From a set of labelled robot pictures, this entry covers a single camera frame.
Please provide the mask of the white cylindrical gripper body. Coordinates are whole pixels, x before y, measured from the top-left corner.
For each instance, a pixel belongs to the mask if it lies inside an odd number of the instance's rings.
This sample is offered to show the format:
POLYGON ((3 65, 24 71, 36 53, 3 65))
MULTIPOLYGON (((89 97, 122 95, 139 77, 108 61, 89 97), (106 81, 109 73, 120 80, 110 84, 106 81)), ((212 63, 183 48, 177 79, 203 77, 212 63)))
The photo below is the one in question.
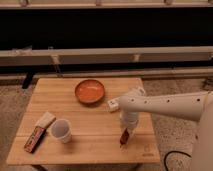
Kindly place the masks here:
POLYGON ((127 129, 132 132, 138 125, 139 114, 137 112, 121 112, 120 113, 120 128, 121 131, 127 129))

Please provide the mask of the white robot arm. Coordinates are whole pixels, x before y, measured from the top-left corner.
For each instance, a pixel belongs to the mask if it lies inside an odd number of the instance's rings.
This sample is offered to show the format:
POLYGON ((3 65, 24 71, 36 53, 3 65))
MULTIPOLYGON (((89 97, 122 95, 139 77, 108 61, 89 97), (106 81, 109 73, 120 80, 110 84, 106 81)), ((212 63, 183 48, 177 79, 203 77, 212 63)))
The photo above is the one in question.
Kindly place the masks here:
POLYGON ((198 123, 191 171, 213 171, 213 91, 162 96, 128 92, 119 98, 125 115, 149 112, 198 123))

